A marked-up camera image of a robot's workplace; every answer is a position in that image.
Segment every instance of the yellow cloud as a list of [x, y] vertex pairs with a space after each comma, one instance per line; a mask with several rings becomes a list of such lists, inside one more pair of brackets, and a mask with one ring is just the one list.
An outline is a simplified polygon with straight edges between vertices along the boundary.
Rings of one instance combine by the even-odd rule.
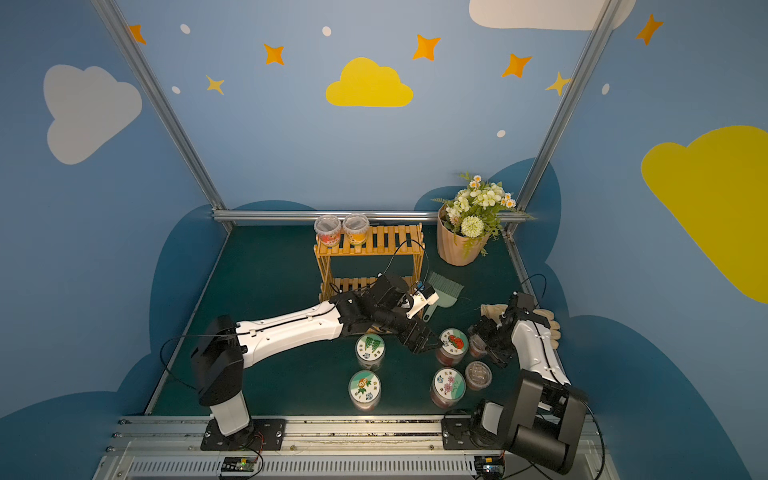
[[411, 103], [413, 90], [400, 83], [394, 68], [360, 57], [346, 64], [339, 81], [328, 85], [326, 99], [339, 107], [404, 107]]
[[657, 145], [643, 178], [741, 293], [768, 303], [768, 132], [713, 130], [687, 148]]

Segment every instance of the plastic jar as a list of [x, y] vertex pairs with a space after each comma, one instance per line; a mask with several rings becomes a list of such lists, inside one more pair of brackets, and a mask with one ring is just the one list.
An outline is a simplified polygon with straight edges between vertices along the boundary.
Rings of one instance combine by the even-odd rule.
[[485, 350], [485, 342], [482, 341], [480, 335], [477, 333], [469, 337], [469, 355], [472, 355], [476, 359], [480, 359], [488, 353]]
[[355, 344], [355, 356], [361, 367], [375, 372], [384, 359], [384, 339], [375, 333], [366, 333]]
[[491, 385], [493, 374], [483, 362], [470, 362], [464, 370], [464, 378], [470, 390], [483, 390]]
[[450, 409], [464, 396], [466, 384], [462, 374], [454, 369], [440, 369], [432, 379], [429, 396], [441, 409]]
[[368, 229], [371, 223], [363, 214], [347, 215], [344, 219], [344, 234], [349, 237], [352, 245], [362, 245], [368, 237]]
[[315, 231], [320, 243], [334, 247], [341, 239], [341, 220], [335, 215], [322, 215], [315, 220]]
[[382, 384], [370, 370], [361, 370], [349, 381], [349, 397], [358, 410], [372, 411], [381, 400]]
[[458, 365], [467, 353], [469, 341], [459, 329], [443, 330], [440, 334], [442, 348], [437, 349], [437, 360], [444, 366]]

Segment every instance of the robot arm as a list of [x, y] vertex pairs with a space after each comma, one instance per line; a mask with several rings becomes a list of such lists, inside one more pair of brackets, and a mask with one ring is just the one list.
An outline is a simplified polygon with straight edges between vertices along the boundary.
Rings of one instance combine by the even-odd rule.
[[413, 296], [398, 276], [383, 274], [370, 288], [340, 293], [309, 309], [271, 319], [239, 322], [220, 316], [192, 352], [197, 397], [208, 406], [222, 435], [251, 424], [243, 397], [243, 369], [276, 353], [320, 340], [360, 335], [376, 324], [395, 333], [414, 353], [441, 346], [437, 336], [415, 315], [437, 301], [434, 289], [420, 283]]

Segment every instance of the jar label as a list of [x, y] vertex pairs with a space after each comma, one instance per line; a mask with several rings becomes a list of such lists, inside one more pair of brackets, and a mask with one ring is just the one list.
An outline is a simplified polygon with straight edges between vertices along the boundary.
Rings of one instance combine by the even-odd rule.
[[366, 362], [375, 362], [384, 355], [384, 340], [375, 333], [367, 333], [357, 340], [357, 355]]
[[352, 398], [361, 403], [372, 402], [381, 393], [379, 377], [369, 370], [357, 372], [349, 381]]
[[447, 329], [440, 334], [442, 349], [451, 355], [460, 355], [467, 351], [469, 341], [467, 336], [459, 329]]
[[460, 399], [465, 389], [466, 384], [462, 374], [454, 369], [440, 369], [435, 375], [435, 390], [445, 399]]

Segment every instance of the wooden shelf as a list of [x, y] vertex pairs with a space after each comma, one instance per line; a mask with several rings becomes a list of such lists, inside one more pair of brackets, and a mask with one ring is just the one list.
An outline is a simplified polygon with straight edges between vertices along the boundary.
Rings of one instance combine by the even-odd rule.
[[320, 276], [323, 282], [320, 284], [320, 301], [328, 300], [336, 295], [336, 289], [347, 292], [368, 286], [376, 277], [363, 278], [335, 278], [331, 271], [331, 259], [333, 257], [367, 257], [372, 255], [392, 256], [398, 245], [406, 242], [397, 250], [397, 255], [410, 255], [413, 257], [413, 274], [405, 277], [405, 281], [411, 285], [412, 279], [418, 279], [422, 272], [424, 260], [424, 234], [422, 225], [397, 225], [389, 227], [371, 227], [368, 230], [366, 242], [362, 245], [352, 245], [347, 235], [342, 234], [339, 244], [327, 247], [315, 238], [314, 247], [317, 266], [320, 268]]

